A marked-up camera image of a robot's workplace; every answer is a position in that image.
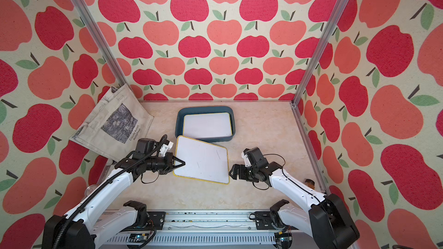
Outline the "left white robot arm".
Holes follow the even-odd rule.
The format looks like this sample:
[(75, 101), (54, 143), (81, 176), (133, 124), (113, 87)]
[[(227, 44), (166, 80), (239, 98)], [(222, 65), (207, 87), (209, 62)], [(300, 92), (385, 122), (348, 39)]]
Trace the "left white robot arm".
[(131, 152), (119, 161), (110, 176), (78, 205), (45, 224), (44, 249), (98, 249), (111, 237), (127, 228), (150, 227), (155, 230), (145, 204), (128, 201), (111, 216), (101, 219), (110, 204), (147, 171), (166, 175), (185, 162), (171, 152), (146, 156)]

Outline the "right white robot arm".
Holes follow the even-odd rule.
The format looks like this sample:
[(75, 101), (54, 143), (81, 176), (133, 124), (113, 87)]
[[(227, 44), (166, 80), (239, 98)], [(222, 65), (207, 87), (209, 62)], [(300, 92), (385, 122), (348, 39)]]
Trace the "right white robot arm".
[(348, 249), (361, 237), (339, 196), (309, 188), (276, 162), (262, 167), (234, 164), (229, 176), (253, 184), (264, 182), (289, 198), (271, 206), (269, 217), (262, 219), (278, 230), (294, 227), (312, 237), (320, 249)]

